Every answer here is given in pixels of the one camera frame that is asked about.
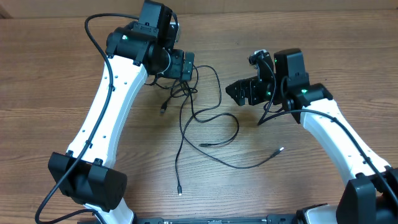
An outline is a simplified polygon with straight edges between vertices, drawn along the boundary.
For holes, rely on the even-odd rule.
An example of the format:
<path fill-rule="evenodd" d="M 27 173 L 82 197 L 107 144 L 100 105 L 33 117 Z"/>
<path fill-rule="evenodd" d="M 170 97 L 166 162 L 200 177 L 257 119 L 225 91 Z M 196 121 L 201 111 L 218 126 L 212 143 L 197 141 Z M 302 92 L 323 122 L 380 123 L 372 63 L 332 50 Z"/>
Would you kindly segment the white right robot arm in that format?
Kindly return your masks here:
<path fill-rule="evenodd" d="M 325 150 L 345 189 L 338 205 L 301 208 L 268 215 L 266 223 L 397 223 L 397 169 L 377 155 L 350 126 L 333 95 L 311 84 L 300 49 L 271 55 L 258 50 L 248 61 L 255 77 L 238 80 L 226 93 L 239 105 L 282 105 L 273 117 L 291 114 Z"/>

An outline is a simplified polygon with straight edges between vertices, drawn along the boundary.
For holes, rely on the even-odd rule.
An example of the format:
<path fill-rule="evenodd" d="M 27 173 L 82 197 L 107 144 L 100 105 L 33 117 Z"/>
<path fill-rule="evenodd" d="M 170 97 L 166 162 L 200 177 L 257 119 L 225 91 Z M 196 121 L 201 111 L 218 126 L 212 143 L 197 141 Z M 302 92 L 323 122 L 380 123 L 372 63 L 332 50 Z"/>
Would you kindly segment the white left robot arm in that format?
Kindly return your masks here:
<path fill-rule="evenodd" d="M 114 169 L 119 137 L 147 77 L 178 82 L 192 78 L 194 54 L 177 50 L 177 16 L 160 2 L 145 1 L 131 23 L 108 35 L 97 94 L 75 139 L 48 168 L 55 189 L 84 206 L 100 223 L 132 223 L 124 200 L 125 174 Z"/>

